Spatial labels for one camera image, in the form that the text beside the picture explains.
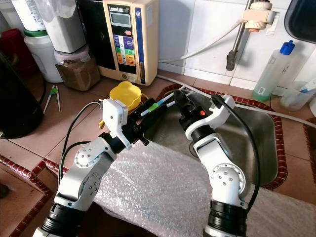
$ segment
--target red container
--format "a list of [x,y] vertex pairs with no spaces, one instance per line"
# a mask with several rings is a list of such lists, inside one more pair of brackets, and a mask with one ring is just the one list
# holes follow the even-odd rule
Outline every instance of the red container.
[[25,45],[19,29],[11,29],[1,34],[0,51],[9,58],[19,74],[30,76],[39,72],[39,68]]

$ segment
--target yellow cup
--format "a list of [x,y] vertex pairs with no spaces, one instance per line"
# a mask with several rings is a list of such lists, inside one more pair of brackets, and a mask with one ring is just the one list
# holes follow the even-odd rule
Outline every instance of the yellow cup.
[[112,100],[120,100],[130,111],[140,104],[142,91],[129,81],[123,81],[110,91],[110,98]]

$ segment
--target stainless steel sink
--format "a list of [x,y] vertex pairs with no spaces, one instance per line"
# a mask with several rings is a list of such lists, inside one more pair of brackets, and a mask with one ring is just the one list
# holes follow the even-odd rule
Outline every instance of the stainless steel sink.
[[[197,93],[189,95],[196,104],[201,105],[206,112],[211,106],[210,99]],[[234,108],[234,111],[248,124],[258,147],[261,166],[261,185],[272,182],[277,176],[277,149],[275,140],[275,127],[273,119],[265,113]],[[189,141],[180,126],[181,114],[176,106],[168,109],[165,116],[145,133],[145,137],[151,141],[171,148],[175,151],[198,158],[190,152],[192,141]],[[253,149],[246,131],[230,115],[224,125],[216,129],[227,143],[232,152],[234,162],[244,170],[249,180],[254,183],[255,159]]]

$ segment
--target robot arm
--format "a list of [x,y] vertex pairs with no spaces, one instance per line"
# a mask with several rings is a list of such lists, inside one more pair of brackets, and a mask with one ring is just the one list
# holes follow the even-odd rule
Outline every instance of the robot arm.
[[98,192],[103,175],[117,158],[116,154],[124,148],[130,149],[138,140],[144,145],[149,143],[143,137],[144,132],[167,110],[166,105],[161,105],[142,117],[140,113],[153,103],[153,99],[148,100],[128,116],[127,107],[120,101],[103,101],[103,120],[111,132],[102,133],[77,151],[72,167],[60,182],[48,217],[33,237],[77,235],[81,220]]
[[[194,141],[194,150],[206,168],[212,186],[210,214],[203,237],[245,237],[248,193],[244,172],[232,161],[231,153],[222,137],[214,131],[224,124],[229,112],[223,107],[210,109],[207,116],[201,107],[196,107],[183,92],[174,93],[176,105],[182,117],[179,122],[189,140]],[[235,103],[231,96],[223,99],[230,106]]]

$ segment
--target plastic cup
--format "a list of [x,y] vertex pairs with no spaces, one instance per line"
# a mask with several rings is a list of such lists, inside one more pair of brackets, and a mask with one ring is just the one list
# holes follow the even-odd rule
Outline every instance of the plastic cup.
[[304,85],[306,85],[306,82],[293,82],[293,84],[286,90],[286,92],[282,96],[281,105],[290,111],[300,110],[315,93],[315,90],[308,91],[306,93],[300,92]]

